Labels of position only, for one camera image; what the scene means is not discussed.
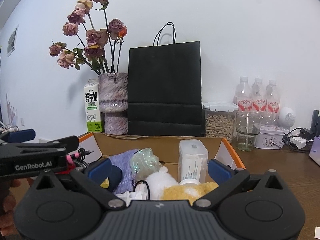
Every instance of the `purple towel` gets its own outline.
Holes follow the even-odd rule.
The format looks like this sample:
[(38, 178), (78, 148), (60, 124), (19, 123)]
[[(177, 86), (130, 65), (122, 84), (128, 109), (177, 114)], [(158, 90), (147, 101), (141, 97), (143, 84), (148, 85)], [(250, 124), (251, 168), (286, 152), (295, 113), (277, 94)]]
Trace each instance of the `purple towel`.
[(122, 171), (122, 180), (116, 190), (113, 192), (114, 194), (122, 194), (126, 191), (133, 191), (133, 179), (130, 169), (130, 160), (137, 151), (139, 151), (139, 149), (130, 150), (109, 157), (112, 165), (119, 167)]

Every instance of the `plastic container lid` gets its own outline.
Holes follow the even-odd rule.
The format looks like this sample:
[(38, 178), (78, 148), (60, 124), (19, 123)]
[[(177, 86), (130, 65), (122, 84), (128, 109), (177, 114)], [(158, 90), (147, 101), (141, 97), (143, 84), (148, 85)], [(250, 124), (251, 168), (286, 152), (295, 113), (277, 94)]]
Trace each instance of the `plastic container lid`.
[(185, 186), (194, 186), (199, 184), (200, 184), (200, 181), (196, 179), (184, 179), (179, 183), (179, 185), (185, 185)]
[(271, 125), (271, 126), (267, 126), (267, 125), (262, 125), (260, 128), (260, 132), (262, 134), (281, 134), (284, 135), (286, 133), (288, 133), (289, 130), (284, 129), (283, 127), (278, 127), (275, 125)]
[(269, 80), (269, 85), (276, 86), (277, 85), (277, 81), (276, 80)]
[(239, 109), (237, 105), (232, 103), (207, 102), (202, 104), (203, 108), (210, 109), (212, 112), (233, 112)]
[(262, 83), (262, 78), (254, 78), (255, 83)]
[(248, 77), (240, 77), (240, 82), (248, 82)]
[(183, 155), (206, 155), (208, 157), (208, 150), (200, 140), (182, 140), (179, 148)]

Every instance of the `wooden table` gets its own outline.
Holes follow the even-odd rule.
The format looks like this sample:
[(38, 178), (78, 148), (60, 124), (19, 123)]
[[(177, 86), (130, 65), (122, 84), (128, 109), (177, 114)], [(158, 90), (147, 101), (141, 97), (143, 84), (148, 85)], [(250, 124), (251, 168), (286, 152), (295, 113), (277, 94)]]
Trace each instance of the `wooden table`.
[(289, 185), (306, 213), (306, 222), (298, 240), (312, 240), (315, 227), (320, 227), (320, 166), (308, 154), (282, 150), (236, 149), (250, 173), (275, 169)]

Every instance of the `white speaker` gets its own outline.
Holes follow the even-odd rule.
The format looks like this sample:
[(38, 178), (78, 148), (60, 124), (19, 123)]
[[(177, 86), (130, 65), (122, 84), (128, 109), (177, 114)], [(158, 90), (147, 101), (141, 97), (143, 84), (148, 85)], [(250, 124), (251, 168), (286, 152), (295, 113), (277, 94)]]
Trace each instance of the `white speaker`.
[(289, 107), (282, 107), (279, 112), (278, 125), (289, 129), (294, 125), (296, 121), (296, 115), (294, 111)]

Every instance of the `flower stem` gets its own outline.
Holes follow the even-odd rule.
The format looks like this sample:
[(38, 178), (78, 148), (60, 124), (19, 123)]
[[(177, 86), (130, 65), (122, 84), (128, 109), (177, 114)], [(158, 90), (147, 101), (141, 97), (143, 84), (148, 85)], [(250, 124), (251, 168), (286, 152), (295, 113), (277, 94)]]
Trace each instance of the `flower stem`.
[(84, 23), (83, 23), (82, 25), (83, 25), (83, 27), (84, 27), (85, 31), (87, 31), (87, 28), (85, 27)]
[(106, 56), (103, 57), (103, 61), (104, 61), (104, 66), (105, 66), (105, 68), (106, 68), (106, 72), (107, 72), (107, 73), (110, 73), (110, 70), (109, 70), (109, 68), (108, 68), (108, 63), (107, 63)]
[(107, 20), (107, 14), (106, 14), (106, 9), (103, 10), (104, 12), (104, 17), (106, 19), (106, 26), (107, 26), (107, 32), (108, 32), (108, 39), (109, 39), (109, 44), (110, 44), (110, 48), (111, 48), (111, 58), (112, 58), (112, 62), (113, 62), (113, 49), (112, 49), (112, 44), (111, 44), (111, 39), (110, 39), (110, 35), (109, 35), (109, 26), (108, 26), (108, 20)]
[(114, 43), (114, 45), (113, 45), (113, 54), (112, 54), (112, 58), (111, 58), (111, 60), (112, 60), (111, 72), (112, 72), (112, 73), (116, 72), (116, 70), (115, 70), (115, 65), (114, 65), (115, 52), (116, 52), (116, 40), (115, 40), (115, 43)]
[(104, 70), (104, 67), (103, 67), (103, 63), (102, 63), (101, 57), (99, 58), (99, 62), (100, 62), (100, 64), (101, 64), (102, 71), (103, 71), (103, 73), (105, 74), (105, 73), (106, 73), (106, 71)]
[(89, 14), (89, 13), (88, 13), (88, 17), (89, 17), (89, 20), (90, 20), (90, 23), (91, 23), (92, 29), (94, 29), (94, 27), (93, 27), (93, 23), (92, 23), (92, 20), (91, 20), (91, 16), (90, 16), (90, 14)]
[(81, 41), (82, 45), (85, 47), (85, 44), (83, 43), (83, 41), (80, 39), (79, 35), (77, 34), (79, 40)]
[(123, 43), (123, 38), (121, 38), (121, 41), (120, 41), (120, 48), (119, 48), (118, 63), (117, 63), (117, 72), (116, 72), (116, 73), (118, 73), (118, 69), (119, 69), (119, 60), (120, 60), (120, 53), (121, 53), (122, 43)]
[[(65, 50), (69, 51), (70, 53), (75, 54), (75, 53), (74, 53), (73, 51), (71, 51), (70, 49), (65, 49)], [(78, 56), (78, 58), (81, 59), (84, 63), (86, 63), (86, 64), (91, 68), (91, 70), (93, 70), (93, 69), (92, 69), (92, 65), (91, 65), (88, 61), (86, 61), (84, 58), (80, 58), (79, 56)], [(97, 73), (98, 75), (101, 74), (101, 72), (98, 71), (98, 70), (94, 70), (94, 72)]]

